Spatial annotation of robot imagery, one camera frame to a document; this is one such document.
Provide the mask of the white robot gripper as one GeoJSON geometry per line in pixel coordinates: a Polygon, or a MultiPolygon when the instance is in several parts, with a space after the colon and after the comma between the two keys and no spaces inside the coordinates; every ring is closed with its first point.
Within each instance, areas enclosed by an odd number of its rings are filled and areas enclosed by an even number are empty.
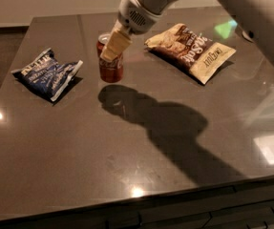
{"type": "Polygon", "coordinates": [[[160,17],[160,14],[145,9],[138,0],[121,0],[118,21],[112,28],[100,57],[106,62],[112,62],[132,44],[131,33],[146,33],[160,17]]]}

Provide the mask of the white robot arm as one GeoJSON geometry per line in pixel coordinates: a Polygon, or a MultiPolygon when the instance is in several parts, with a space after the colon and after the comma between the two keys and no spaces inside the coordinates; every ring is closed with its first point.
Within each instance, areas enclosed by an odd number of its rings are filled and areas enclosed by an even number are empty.
{"type": "MultiPolygon", "coordinates": [[[[149,31],[179,0],[121,0],[117,20],[101,58],[110,62],[132,44],[132,36],[149,31]]],[[[247,38],[274,67],[274,0],[217,0],[247,38]]]]}

